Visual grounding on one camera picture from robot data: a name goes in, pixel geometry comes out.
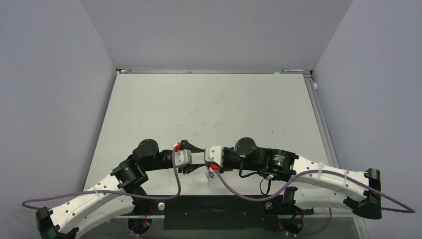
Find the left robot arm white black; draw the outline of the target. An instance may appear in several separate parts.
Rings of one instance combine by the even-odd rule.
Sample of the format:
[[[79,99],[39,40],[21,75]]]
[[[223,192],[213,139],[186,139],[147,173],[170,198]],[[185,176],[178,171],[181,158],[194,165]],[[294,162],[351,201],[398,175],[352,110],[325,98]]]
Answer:
[[[78,239],[87,231],[117,216],[143,214],[148,201],[165,201],[181,193],[179,169],[193,164],[192,154],[209,158],[209,147],[200,149],[187,140],[170,150],[159,150],[153,139],[140,142],[133,153],[89,190],[71,194],[72,199],[52,209],[36,212],[37,229],[43,239]],[[148,196],[141,187],[148,180],[147,172],[171,168],[178,191],[171,196]]]

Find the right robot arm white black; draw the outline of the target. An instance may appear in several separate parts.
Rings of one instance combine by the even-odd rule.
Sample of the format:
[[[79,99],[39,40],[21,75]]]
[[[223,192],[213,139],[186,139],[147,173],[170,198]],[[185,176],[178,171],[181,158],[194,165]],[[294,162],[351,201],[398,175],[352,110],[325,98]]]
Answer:
[[[314,162],[293,152],[258,147],[249,137],[241,138],[234,147],[213,146],[209,150],[220,171],[249,170],[264,179],[299,182],[311,189],[297,189],[281,199],[282,209],[294,213],[300,209],[339,208],[353,214],[378,220],[382,217],[380,171],[348,171]]]

